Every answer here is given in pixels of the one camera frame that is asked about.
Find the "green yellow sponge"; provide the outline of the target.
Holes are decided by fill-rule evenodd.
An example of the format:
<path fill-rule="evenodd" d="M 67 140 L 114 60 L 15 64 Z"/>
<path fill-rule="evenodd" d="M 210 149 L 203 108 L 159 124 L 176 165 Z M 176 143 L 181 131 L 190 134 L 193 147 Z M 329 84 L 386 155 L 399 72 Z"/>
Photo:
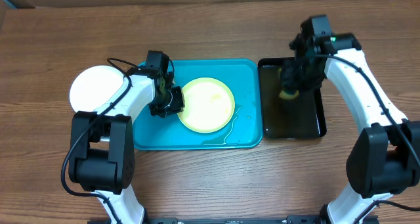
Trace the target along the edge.
<path fill-rule="evenodd" d="M 278 68 L 278 79 L 279 79 L 279 85 L 280 85 L 280 92 L 278 96 L 279 98 L 283 100 L 293 100 L 299 96 L 299 92 L 298 90 L 295 90 L 295 89 L 285 88 L 283 84 L 283 79 L 282 79 L 283 70 L 284 70 L 283 67 Z"/>

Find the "yellow plate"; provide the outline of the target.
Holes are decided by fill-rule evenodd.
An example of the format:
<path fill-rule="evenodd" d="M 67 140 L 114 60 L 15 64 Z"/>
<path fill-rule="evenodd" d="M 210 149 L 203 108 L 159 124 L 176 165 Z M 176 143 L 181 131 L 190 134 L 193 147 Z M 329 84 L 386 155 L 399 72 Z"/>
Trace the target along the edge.
<path fill-rule="evenodd" d="M 197 78 L 182 88 L 184 109 L 178 113 L 181 123 L 198 133 L 212 133 L 231 120 L 235 110 L 232 91 L 215 78 Z"/>

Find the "white plate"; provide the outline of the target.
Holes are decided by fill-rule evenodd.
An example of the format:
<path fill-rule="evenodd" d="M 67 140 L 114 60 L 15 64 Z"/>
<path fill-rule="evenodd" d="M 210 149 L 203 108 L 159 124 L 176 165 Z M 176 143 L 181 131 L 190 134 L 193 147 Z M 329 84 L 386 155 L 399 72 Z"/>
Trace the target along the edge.
<path fill-rule="evenodd" d="M 70 87 L 71 107 L 75 112 L 92 112 L 106 103 L 123 82 L 123 74 L 111 66 L 90 67 L 80 73 Z"/>

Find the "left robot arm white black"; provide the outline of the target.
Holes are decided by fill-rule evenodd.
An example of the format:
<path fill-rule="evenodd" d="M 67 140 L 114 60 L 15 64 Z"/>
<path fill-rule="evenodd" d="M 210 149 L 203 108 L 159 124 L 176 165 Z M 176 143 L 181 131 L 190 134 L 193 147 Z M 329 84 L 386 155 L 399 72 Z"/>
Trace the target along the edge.
<path fill-rule="evenodd" d="M 133 124 L 146 107 L 163 118 L 180 112 L 182 95 L 173 78 L 168 63 L 146 63 L 127 71 L 99 65 L 84 70 L 72 83 L 75 114 L 60 179 L 67 193 L 98 199 L 109 223 L 150 221 L 131 185 Z"/>

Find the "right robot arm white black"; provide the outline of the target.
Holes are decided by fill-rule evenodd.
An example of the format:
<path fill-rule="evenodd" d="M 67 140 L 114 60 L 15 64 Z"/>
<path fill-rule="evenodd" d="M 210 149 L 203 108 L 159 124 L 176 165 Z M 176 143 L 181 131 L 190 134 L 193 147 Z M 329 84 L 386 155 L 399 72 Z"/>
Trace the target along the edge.
<path fill-rule="evenodd" d="M 419 122 L 390 101 L 371 73 L 352 34 L 298 34 L 289 44 L 294 60 L 279 77 L 283 99 L 320 88 L 328 79 L 339 90 L 359 136 L 346 161 L 348 184 L 324 205 L 317 223 L 363 223 L 380 204 L 419 183 Z"/>

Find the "black water tray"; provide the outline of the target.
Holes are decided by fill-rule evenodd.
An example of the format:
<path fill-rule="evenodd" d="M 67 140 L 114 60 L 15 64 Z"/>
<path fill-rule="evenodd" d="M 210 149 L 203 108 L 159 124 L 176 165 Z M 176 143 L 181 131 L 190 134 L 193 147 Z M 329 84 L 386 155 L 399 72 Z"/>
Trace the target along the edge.
<path fill-rule="evenodd" d="M 279 97 L 279 69 L 293 58 L 262 58 L 258 62 L 262 127 L 267 139 L 317 139 L 327 132 L 319 89 L 294 99 Z"/>

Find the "teal plastic tray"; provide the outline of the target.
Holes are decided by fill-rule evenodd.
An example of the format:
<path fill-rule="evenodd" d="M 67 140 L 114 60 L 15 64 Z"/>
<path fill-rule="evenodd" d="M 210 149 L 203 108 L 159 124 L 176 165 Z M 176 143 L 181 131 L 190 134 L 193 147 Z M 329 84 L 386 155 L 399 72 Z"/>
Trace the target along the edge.
<path fill-rule="evenodd" d="M 222 129 L 198 133 L 177 115 L 151 116 L 145 107 L 133 124 L 134 147 L 139 150 L 206 150 L 253 148 L 263 137 L 257 65 L 251 60 L 174 60 L 175 85 L 183 87 L 197 78 L 214 78 L 233 93 L 235 112 Z"/>

